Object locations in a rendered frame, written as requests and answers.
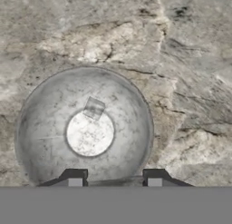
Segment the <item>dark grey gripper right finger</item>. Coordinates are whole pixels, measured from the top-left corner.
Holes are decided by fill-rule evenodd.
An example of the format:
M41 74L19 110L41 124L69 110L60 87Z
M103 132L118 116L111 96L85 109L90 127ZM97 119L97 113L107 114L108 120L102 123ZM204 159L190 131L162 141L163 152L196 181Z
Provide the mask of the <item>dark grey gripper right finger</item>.
M168 186L184 186L191 187L184 181L172 178L164 169L144 169L142 171L143 187L168 187Z

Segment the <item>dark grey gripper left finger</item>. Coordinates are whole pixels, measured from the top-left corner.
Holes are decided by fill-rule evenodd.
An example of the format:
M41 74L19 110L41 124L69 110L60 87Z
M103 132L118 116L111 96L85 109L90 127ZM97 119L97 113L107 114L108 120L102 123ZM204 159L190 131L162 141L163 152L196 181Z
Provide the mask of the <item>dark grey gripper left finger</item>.
M58 178L40 184L40 187L64 186L86 187L88 185L87 169L66 169Z

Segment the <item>grey marbled ice bowl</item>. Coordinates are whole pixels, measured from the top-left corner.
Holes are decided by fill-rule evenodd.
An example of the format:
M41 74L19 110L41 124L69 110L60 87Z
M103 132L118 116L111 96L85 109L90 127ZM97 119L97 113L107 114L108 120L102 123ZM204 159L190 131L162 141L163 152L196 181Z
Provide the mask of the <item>grey marbled ice bowl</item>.
M99 120L83 114L88 99L105 103ZM133 176L153 147L150 107L124 76L97 67L65 70L26 99L15 132L15 153L37 185L66 169L87 169L90 181Z

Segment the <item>clear ice cube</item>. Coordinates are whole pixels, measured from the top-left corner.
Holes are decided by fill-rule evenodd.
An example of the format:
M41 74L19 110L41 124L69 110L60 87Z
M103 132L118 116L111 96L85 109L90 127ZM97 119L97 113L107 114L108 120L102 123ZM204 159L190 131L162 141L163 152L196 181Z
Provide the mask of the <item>clear ice cube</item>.
M89 118L92 118L94 120L99 120L105 110L105 103L95 99L93 97L90 97L85 104L85 107L83 109L83 114Z

